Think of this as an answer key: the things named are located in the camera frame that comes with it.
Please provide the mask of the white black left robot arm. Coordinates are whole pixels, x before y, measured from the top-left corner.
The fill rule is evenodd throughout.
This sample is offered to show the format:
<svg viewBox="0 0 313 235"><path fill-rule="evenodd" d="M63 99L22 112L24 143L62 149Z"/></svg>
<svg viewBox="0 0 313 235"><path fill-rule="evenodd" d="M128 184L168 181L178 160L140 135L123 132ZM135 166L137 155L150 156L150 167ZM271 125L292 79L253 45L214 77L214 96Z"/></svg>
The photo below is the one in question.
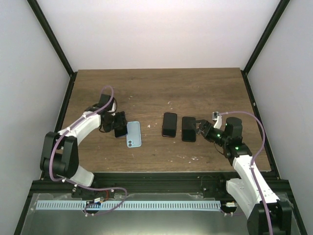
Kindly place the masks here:
<svg viewBox="0 0 313 235"><path fill-rule="evenodd" d="M70 126L47 133L40 162L40 169L53 180L70 180L81 185L83 193L90 198L99 194L100 186L93 181L94 174L79 165L78 146L95 129L101 133L114 131L116 138L127 135L126 115L117 111L114 97L102 94L99 102L87 107Z"/></svg>

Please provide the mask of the blue phone black screen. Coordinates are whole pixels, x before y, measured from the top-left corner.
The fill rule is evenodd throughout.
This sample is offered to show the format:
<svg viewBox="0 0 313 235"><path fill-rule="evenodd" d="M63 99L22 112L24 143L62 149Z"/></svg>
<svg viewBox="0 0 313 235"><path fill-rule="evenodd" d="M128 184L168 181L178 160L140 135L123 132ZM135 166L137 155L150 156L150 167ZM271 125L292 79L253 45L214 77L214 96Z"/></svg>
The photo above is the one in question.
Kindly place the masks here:
<svg viewBox="0 0 313 235"><path fill-rule="evenodd" d="M119 124L114 127L114 136L120 138L128 134L128 129L126 124Z"/></svg>

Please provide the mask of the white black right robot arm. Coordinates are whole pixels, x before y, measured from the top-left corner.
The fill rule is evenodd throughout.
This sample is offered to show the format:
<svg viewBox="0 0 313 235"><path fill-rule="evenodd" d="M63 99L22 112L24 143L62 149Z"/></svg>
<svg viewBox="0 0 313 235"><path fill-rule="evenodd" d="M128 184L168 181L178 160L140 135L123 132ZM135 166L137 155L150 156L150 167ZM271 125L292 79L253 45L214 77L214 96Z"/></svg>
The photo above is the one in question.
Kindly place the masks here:
<svg viewBox="0 0 313 235"><path fill-rule="evenodd" d="M228 117L224 130L207 120L194 120L191 127L198 135L223 149L238 178L218 183L222 197L232 196L247 218L250 235L291 234L292 208L269 187L254 162L252 152L243 142L242 120Z"/></svg>

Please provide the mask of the magenta phone black screen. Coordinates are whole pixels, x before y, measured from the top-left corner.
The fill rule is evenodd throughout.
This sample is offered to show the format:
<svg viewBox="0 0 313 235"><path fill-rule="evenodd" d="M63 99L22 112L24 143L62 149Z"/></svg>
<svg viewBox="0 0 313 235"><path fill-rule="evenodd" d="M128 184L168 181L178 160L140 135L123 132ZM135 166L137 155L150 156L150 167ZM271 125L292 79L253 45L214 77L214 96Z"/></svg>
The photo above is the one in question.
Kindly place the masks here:
<svg viewBox="0 0 313 235"><path fill-rule="evenodd" d="M174 138L177 132L177 114L166 112L163 115L162 136Z"/></svg>

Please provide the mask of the white phone black screen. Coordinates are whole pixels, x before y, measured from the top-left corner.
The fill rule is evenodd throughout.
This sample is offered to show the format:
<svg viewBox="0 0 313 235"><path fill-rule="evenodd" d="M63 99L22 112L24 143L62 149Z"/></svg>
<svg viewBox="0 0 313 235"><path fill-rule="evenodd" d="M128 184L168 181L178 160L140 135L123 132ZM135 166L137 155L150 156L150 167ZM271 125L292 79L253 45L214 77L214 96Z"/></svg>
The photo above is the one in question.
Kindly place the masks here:
<svg viewBox="0 0 313 235"><path fill-rule="evenodd" d="M182 130L181 139L184 142L195 142L196 132L194 130L194 117L183 117L182 118Z"/></svg>

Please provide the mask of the light blue phone case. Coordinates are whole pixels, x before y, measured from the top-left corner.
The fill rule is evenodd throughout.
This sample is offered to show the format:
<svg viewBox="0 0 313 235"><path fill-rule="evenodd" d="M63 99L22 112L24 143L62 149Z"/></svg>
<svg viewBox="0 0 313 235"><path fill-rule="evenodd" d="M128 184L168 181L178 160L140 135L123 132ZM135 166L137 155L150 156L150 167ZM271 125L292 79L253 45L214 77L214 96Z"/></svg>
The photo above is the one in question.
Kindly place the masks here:
<svg viewBox="0 0 313 235"><path fill-rule="evenodd" d="M131 121L127 123L127 147L135 148L141 147L141 128L139 121Z"/></svg>

